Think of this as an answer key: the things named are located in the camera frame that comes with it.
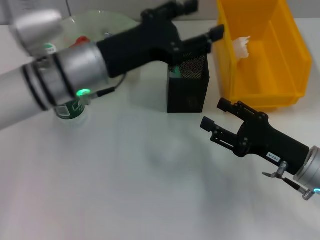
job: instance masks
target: white wall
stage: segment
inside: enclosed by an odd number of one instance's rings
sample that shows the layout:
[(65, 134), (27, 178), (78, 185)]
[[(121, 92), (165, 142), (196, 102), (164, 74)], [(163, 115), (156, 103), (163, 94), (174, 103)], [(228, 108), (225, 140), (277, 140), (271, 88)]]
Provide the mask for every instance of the white wall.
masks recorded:
[[(33, 2), (39, 8), (55, 7), (62, 14), (68, 16), (66, 0), (8, 0), (9, 2)], [(212, 20), (218, 15), (216, 0), (199, 0), (199, 12), (181, 19)], [(135, 20), (140, 19), (140, 13), (147, 8), (153, 8), (167, 0), (69, 0), (73, 14), (83, 13), (87, 10), (106, 10), (122, 13)], [(320, 0), (287, 0), (295, 18), (320, 18)], [(0, 24), (5, 23), (4, 14), (0, 8)]]

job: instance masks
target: label sticker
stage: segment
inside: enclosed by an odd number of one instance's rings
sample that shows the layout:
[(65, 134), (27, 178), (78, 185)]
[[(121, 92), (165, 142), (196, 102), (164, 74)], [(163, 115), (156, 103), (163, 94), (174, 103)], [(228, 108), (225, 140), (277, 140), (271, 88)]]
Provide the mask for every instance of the label sticker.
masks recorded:
[(268, 152), (268, 154), (266, 155), (268, 158), (270, 158), (270, 159), (272, 159), (273, 161), (275, 161), (275, 162), (279, 162), (280, 161), (280, 157), (278, 157), (278, 156), (276, 156), (276, 155), (274, 155), (273, 153), (271, 153), (271, 152)]
[(57, 47), (51, 43), (44, 44), (44, 49), (49, 55), (54, 54), (57, 51)]

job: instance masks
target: white object in bin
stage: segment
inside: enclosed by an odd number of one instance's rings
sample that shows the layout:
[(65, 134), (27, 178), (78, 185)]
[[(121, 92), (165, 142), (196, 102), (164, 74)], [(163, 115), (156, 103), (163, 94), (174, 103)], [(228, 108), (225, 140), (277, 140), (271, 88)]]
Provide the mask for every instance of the white object in bin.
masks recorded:
[(239, 37), (232, 42), (236, 60), (246, 59), (249, 57), (247, 44), (251, 36)]

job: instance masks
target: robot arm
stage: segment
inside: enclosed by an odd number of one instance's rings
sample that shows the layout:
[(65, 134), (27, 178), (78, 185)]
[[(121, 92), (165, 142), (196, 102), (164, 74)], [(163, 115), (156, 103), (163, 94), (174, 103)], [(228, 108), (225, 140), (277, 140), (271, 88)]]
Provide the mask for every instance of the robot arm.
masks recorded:
[(12, 33), (33, 57), (30, 64), (0, 76), (0, 130), (42, 111), (65, 104), (81, 90), (92, 94), (114, 78), (153, 61), (177, 66), (211, 52), (224, 36), (220, 25), (208, 33), (181, 41), (172, 19), (194, 13), (198, 1), (168, 2), (141, 14), (137, 27), (106, 38), (44, 55), (43, 43), (60, 29), (61, 17), (53, 10), (35, 12), (16, 20)]
[[(306, 145), (279, 132), (269, 124), (267, 114), (257, 112), (240, 101), (231, 104), (230, 101), (221, 98), (217, 107), (240, 118), (243, 124), (238, 133), (233, 134), (204, 117), (201, 128), (212, 132), (210, 139), (212, 142), (233, 151), (240, 158), (255, 154), (276, 165), (278, 170), (275, 173), (263, 172), (263, 175), (283, 180), (302, 193), (305, 200), (309, 200), (315, 193), (320, 192), (320, 149), (318, 147), (309, 149)], [(283, 178), (285, 172), (294, 175), (293, 179), (307, 189), (288, 178)]]

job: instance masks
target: cable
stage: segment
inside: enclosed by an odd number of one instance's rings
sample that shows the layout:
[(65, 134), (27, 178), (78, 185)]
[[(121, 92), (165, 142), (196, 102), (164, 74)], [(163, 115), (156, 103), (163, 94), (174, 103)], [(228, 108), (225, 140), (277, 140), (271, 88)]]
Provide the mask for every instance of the cable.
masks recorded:
[(119, 81), (119, 83), (116, 86), (113, 86), (113, 87), (110, 87), (110, 88), (107, 88), (107, 89), (104, 89), (104, 90), (101, 90), (101, 91), (97, 91), (96, 92), (96, 96), (98, 98), (101, 98), (101, 97), (103, 97), (103, 96), (105, 96), (107, 94), (111, 94), (111, 93), (115, 92), (116, 89), (118, 87), (120, 87), (120, 85), (126, 80), (126, 78), (127, 78), (127, 73), (123, 74), (121, 80)]
[(69, 5), (69, 0), (65, 0), (66, 8), (68, 10), (69, 16), (72, 17), (70, 5)]

